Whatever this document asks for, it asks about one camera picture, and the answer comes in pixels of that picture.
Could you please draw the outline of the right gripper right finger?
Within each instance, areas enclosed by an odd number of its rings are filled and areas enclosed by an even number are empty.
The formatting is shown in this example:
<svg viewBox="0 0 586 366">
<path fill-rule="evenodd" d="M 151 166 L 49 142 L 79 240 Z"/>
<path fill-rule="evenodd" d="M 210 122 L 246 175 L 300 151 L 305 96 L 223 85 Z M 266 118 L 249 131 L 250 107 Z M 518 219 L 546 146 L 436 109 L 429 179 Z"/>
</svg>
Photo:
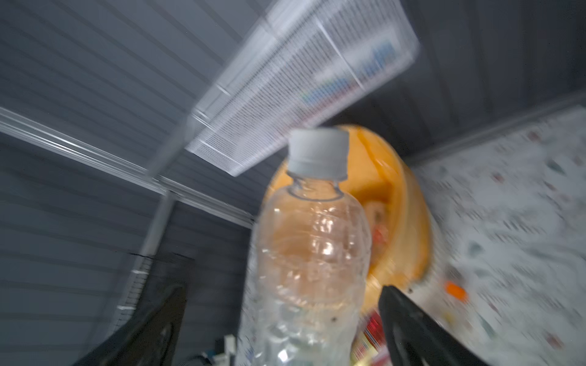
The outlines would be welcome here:
<svg viewBox="0 0 586 366">
<path fill-rule="evenodd" d="M 378 310 L 393 365 L 487 365 L 395 286 L 382 289 Z"/>
</svg>

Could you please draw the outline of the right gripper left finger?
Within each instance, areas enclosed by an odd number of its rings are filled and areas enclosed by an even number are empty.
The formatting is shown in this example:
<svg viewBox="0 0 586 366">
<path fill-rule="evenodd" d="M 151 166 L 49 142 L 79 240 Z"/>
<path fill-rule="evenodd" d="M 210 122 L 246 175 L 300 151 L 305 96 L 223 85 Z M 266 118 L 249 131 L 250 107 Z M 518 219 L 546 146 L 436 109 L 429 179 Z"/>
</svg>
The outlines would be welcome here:
<svg viewBox="0 0 586 366">
<path fill-rule="evenodd" d="M 186 288 L 174 285 L 146 305 L 75 365 L 171 365 L 186 309 Z"/>
</svg>

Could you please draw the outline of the yellow tea bottle red label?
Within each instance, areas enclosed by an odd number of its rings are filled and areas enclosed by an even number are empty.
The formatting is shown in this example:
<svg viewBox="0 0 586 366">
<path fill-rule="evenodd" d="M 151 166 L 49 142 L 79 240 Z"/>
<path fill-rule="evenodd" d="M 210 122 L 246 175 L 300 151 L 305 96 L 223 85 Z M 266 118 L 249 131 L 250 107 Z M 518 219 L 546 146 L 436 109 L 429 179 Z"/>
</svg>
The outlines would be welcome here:
<svg viewBox="0 0 586 366">
<path fill-rule="evenodd" d="M 354 366 L 392 365 L 382 319 L 378 311 L 366 317 L 362 330 L 357 333 L 352 345 L 350 364 Z"/>
</svg>

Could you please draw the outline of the orange label bottle orange cap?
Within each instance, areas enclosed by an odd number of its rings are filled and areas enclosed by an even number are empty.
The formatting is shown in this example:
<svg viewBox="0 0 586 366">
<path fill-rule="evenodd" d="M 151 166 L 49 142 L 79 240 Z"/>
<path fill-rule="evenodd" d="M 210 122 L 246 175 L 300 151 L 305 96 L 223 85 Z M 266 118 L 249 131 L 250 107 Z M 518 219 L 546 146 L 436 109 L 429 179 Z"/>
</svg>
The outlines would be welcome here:
<svg viewBox="0 0 586 366">
<path fill-rule="evenodd" d="M 456 283 L 450 281 L 446 282 L 444 285 L 444 290 L 450 297 L 453 297 L 462 303 L 468 302 L 467 291 Z"/>
</svg>

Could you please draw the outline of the clear bottle white cap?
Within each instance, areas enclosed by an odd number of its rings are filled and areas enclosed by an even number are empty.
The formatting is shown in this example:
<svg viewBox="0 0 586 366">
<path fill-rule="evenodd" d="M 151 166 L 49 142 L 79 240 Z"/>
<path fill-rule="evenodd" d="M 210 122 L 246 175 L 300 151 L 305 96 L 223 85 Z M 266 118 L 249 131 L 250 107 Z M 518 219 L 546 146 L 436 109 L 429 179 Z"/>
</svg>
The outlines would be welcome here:
<svg viewBox="0 0 586 366">
<path fill-rule="evenodd" d="M 362 205 L 343 187 L 349 132 L 296 129 L 252 236 L 239 365 L 348 365 L 372 255 Z"/>
</svg>

